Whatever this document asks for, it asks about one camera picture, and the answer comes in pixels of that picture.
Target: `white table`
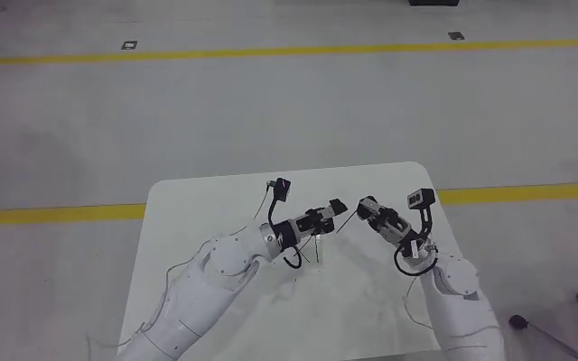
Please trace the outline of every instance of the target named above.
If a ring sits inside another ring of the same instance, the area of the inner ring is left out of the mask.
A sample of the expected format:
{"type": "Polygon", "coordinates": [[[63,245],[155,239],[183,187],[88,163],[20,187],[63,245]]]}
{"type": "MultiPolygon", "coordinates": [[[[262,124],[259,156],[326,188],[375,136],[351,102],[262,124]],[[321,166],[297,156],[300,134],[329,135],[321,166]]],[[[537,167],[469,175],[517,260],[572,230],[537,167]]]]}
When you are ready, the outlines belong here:
{"type": "MultiPolygon", "coordinates": [[[[163,292],[165,270],[190,257],[201,243],[244,226],[265,194],[265,183],[283,177],[292,182],[286,203],[278,203],[274,221],[308,208],[326,207],[339,198],[353,211],[359,199],[373,195],[419,229],[419,212],[406,196],[433,184],[414,162],[307,171],[280,171],[155,184],[146,204],[122,339],[148,320],[163,292]]],[[[266,209],[257,218],[266,222],[266,209]]],[[[433,239],[459,253],[439,202],[432,207],[433,239]]],[[[336,227],[350,213],[336,218],[336,227]]],[[[399,273],[393,246],[354,217],[343,230],[303,249],[312,261],[301,270],[284,264],[262,265],[217,325],[182,360],[349,360],[439,349],[433,333],[415,325],[403,307],[410,277],[399,273]]],[[[429,322],[419,282],[410,296],[415,317],[429,322]]]]}

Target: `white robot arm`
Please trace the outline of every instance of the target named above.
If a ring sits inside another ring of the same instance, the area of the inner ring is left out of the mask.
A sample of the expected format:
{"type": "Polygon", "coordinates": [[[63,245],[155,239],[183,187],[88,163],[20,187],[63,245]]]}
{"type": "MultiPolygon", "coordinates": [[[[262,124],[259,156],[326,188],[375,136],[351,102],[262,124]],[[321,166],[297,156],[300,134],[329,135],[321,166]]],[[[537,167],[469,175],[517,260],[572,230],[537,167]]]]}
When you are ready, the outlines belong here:
{"type": "Polygon", "coordinates": [[[171,282],[152,319],[141,326],[118,356],[120,361],[173,361],[201,338],[227,310],[239,292],[256,274],[257,257],[273,261],[285,249],[293,248],[307,236],[332,232],[333,217],[347,207],[338,199],[327,208],[309,209],[298,218],[273,224],[275,203],[285,201],[288,180],[268,183],[273,187],[269,223],[248,228],[234,236],[218,236],[205,242],[187,267],[171,282]]]}
{"type": "Polygon", "coordinates": [[[480,289],[479,272],[461,255],[450,255],[429,238],[433,190],[408,196],[408,206],[419,209],[422,230],[416,233],[397,212],[369,196],[359,201],[357,214],[388,243],[396,247],[397,269],[420,277],[432,329],[450,361],[505,361],[503,337],[491,305],[480,289]],[[412,272],[397,261],[402,255],[412,272]]]}

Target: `gray floor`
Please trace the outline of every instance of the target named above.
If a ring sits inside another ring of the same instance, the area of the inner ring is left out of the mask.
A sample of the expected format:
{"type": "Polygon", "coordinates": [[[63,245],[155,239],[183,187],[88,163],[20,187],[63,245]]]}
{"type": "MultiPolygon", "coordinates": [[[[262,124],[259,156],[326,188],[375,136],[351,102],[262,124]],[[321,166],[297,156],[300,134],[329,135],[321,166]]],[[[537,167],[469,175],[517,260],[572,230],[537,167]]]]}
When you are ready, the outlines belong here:
{"type": "MultiPolygon", "coordinates": [[[[125,40],[181,51],[446,42],[449,31],[578,38],[571,0],[159,4],[0,0],[0,56],[125,40]]],[[[399,161],[425,165],[440,189],[578,181],[577,66],[575,48],[2,65],[0,208],[145,202],[162,179],[399,161]]],[[[578,201],[446,212],[500,321],[522,313],[578,347],[578,201]]],[[[84,360],[85,333],[116,340],[139,231],[0,226],[0,359],[84,360]]],[[[532,333],[506,339],[512,360],[564,360],[532,333]]]]}

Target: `yellow line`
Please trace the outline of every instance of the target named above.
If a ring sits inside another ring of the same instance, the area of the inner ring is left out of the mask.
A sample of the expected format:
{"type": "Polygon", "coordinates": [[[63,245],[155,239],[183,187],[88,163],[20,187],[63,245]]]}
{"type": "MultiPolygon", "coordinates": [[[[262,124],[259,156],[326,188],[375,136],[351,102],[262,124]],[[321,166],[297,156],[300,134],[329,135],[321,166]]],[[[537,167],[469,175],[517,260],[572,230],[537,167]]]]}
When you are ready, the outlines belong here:
{"type": "Polygon", "coordinates": [[[0,224],[68,223],[143,219],[145,204],[9,209],[0,211],[0,224]]]}
{"type": "Polygon", "coordinates": [[[437,42],[293,48],[223,49],[208,51],[154,51],[111,54],[46,55],[0,58],[0,64],[77,63],[104,61],[186,60],[208,58],[271,57],[287,55],[361,54],[371,52],[490,51],[540,48],[574,48],[578,39],[507,42],[437,42]]]}
{"type": "MultiPolygon", "coordinates": [[[[438,190],[437,194],[444,206],[544,199],[578,199],[578,183],[438,190]]],[[[144,212],[145,204],[142,203],[70,208],[8,209],[0,210],[0,225],[143,219],[144,212]]]]}
{"type": "Polygon", "coordinates": [[[578,183],[438,190],[437,194],[444,206],[471,203],[522,202],[542,199],[578,199],[578,183]]]}

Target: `cable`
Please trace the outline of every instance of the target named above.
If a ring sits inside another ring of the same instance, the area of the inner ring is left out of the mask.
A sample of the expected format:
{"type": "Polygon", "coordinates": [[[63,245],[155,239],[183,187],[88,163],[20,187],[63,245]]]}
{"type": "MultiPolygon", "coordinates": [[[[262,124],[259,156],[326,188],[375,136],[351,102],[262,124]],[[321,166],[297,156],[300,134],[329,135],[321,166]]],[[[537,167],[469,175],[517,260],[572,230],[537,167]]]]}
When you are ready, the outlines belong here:
{"type": "MultiPolygon", "coordinates": [[[[261,204],[259,205],[259,208],[256,210],[255,215],[253,216],[253,220],[256,219],[256,217],[259,215],[259,213],[261,212],[261,208],[263,208],[263,205],[265,204],[265,199],[267,199],[267,194],[269,194],[269,188],[270,186],[267,185],[267,188],[265,190],[265,196],[263,196],[263,200],[261,200],[261,204]]],[[[237,233],[241,232],[242,230],[244,230],[245,228],[247,228],[249,226],[249,224],[245,225],[244,227],[242,227],[241,229],[239,229],[239,231],[235,232],[235,233],[231,233],[230,236],[234,236],[237,233]]]]}
{"type": "Polygon", "coordinates": [[[467,334],[465,334],[465,335],[460,335],[460,336],[448,336],[448,338],[468,338],[468,337],[470,337],[470,336],[474,336],[474,335],[477,335],[477,334],[479,334],[480,332],[482,332],[482,331],[485,331],[486,329],[497,329],[498,331],[500,331],[500,332],[501,332],[501,330],[499,329],[499,327],[498,327],[498,326],[490,325],[490,326],[486,326],[486,327],[484,327],[484,328],[478,329],[478,330],[476,330],[476,331],[473,331],[473,332],[467,333],[467,334]]]}
{"type": "Polygon", "coordinates": [[[291,262],[289,262],[289,260],[287,259],[287,257],[283,257],[283,260],[285,261],[285,263],[293,268],[294,270],[298,270],[301,268],[302,264],[303,264],[303,260],[301,259],[301,252],[299,252],[299,249],[297,249],[296,246],[292,245],[289,248],[293,248],[295,250],[295,252],[297,253],[297,265],[292,264],[291,262]]]}
{"type": "MultiPolygon", "coordinates": [[[[265,200],[267,198],[267,194],[269,193],[269,188],[270,186],[267,185],[267,188],[265,190],[265,196],[263,196],[263,200],[261,200],[261,204],[259,205],[259,208],[257,209],[257,211],[255,212],[255,215],[253,216],[253,220],[256,219],[256,217],[259,215],[259,213],[261,212],[261,209],[263,208],[263,205],[265,204],[265,200]]],[[[242,227],[241,229],[239,229],[237,232],[235,233],[231,233],[230,236],[234,236],[237,233],[243,231],[244,229],[246,229],[248,227],[248,224],[245,225],[244,227],[242,227]]],[[[91,342],[95,342],[96,344],[98,344],[100,347],[103,348],[119,348],[122,347],[126,344],[128,344],[130,341],[132,341],[139,333],[145,333],[148,330],[152,329],[153,326],[156,324],[156,322],[158,321],[158,319],[161,317],[161,313],[163,312],[163,308],[164,308],[164,303],[166,302],[166,298],[167,298],[167,293],[169,291],[169,274],[171,273],[171,271],[177,267],[180,267],[182,265],[188,264],[190,262],[192,262],[192,260],[199,254],[200,250],[202,249],[202,247],[204,247],[208,242],[210,242],[210,240],[206,240],[200,247],[199,250],[191,257],[191,259],[189,259],[186,262],[182,262],[180,264],[175,264],[172,265],[171,267],[169,267],[166,270],[166,273],[164,275],[164,293],[163,293],[163,300],[161,302],[161,307],[159,308],[158,312],[156,313],[156,316],[154,317],[154,320],[152,322],[148,322],[145,323],[143,322],[141,324],[141,326],[135,331],[135,333],[133,334],[133,336],[131,336],[130,338],[128,338],[127,340],[118,343],[118,344],[107,344],[105,342],[102,342],[96,338],[92,338],[91,336],[89,336],[88,334],[85,335],[85,339],[87,340],[87,349],[88,349],[88,360],[91,361],[92,359],[92,345],[91,342]]]]}
{"type": "Polygon", "coordinates": [[[163,300],[161,302],[161,307],[159,308],[158,312],[156,313],[156,316],[154,317],[154,320],[152,322],[148,322],[145,323],[143,322],[141,324],[141,326],[135,331],[135,333],[133,334],[133,336],[131,336],[130,338],[128,338],[127,340],[120,342],[118,344],[107,344],[105,342],[99,341],[96,338],[92,338],[91,336],[89,336],[88,334],[85,335],[86,340],[87,340],[87,348],[88,348],[88,361],[91,361],[92,359],[92,347],[91,347],[91,341],[94,341],[95,343],[97,343],[100,347],[103,348],[119,348],[122,347],[126,344],[128,344],[130,341],[132,341],[139,333],[145,333],[147,332],[149,329],[151,329],[155,324],[156,321],[158,321],[158,319],[161,317],[161,313],[163,312],[163,308],[164,308],[164,303],[166,302],[166,297],[167,297],[167,293],[169,291],[169,274],[171,273],[171,271],[177,267],[180,267],[182,265],[188,264],[190,262],[192,262],[192,260],[199,254],[200,250],[202,249],[202,247],[204,247],[208,242],[210,242],[210,239],[206,240],[200,247],[199,250],[193,255],[193,257],[191,257],[191,259],[189,259],[186,262],[182,262],[180,264],[175,264],[172,265],[171,267],[169,267],[166,270],[166,273],[164,275],[164,293],[163,293],[163,300]]]}
{"type": "Polygon", "coordinates": [[[317,238],[315,238],[315,257],[317,258],[317,263],[319,263],[319,252],[317,252],[317,238]]]}
{"type": "Polygon", "coordinates": [[[399,265],[399,262],[397,261],[397,256],[399,255],[399,253],[401,252],[401,249],[404,248],[404,245],[399,245],[399,247],[396,249],[396,251],[394,252],[394,263],[396,264],[396,268],[399,272],[405,274],[406,276],[409,277],[419,277],[422,274],[426,274],[430,271],[433,270],[433,268],[435,267],[435,265],[437,264],[437,246],[433,246],[433,249],[435,250],[435,258],[432,262],[432,264],[430,264],[429,266],[427,266],[427,268],[425,268],[424,270],[420,271],[420,272],[416,272],[416,273],[410,273],[408,271],[405,271],[401,268],[401,266],[399,265]]]}
{"type": "Polygon", "coordinates": [[[412,314],[409,313],[409,309],[407,308],[407,302],[409,301],[409,292],[412,290],[412,287],[414,287],[415,280],[417,280],[417,277],[414,277],[412,282],[409,284],[409,288],[407,289],[406,296],[404,297],[404,309],[406,309],[407,317],[409,317],[409,319],[412,320],[415,324],[423,326],[423,327],[433,331],[434,329],[430,325],[426,325],[420,321],[415,320],[414,316],[412,316],[412,314]]]}
{"type": "Polygon", "coordinates": [[[273,232],[275,232],[275,230],[273,229],[273,220],[271,220],[271,217],[273,216],[273,209],[275,209],[276,204],[277,198],[273,196],[273,200],[271,201],[271,205],[269,206],[269,211],[267,212],[267,221],[269,222],[269,226],[271,227],[273,232]]]}
{"type": "Polygon", "coordinates": [[[337,232],[335,232],[336,235],[341,231],[342,228],[345,227],[345,225],[347,225],[347,222],[349,222],[350,219],[351,219],[353,216],[355,216],[356,213],[357,213],[357,211],[353,211],[353,213],[351,213],[351,216],[349,216],[349,217],[345,220],[345,222],[343,222],[343,224],[342,224],[341,227],[337,230],[337,232]]]}

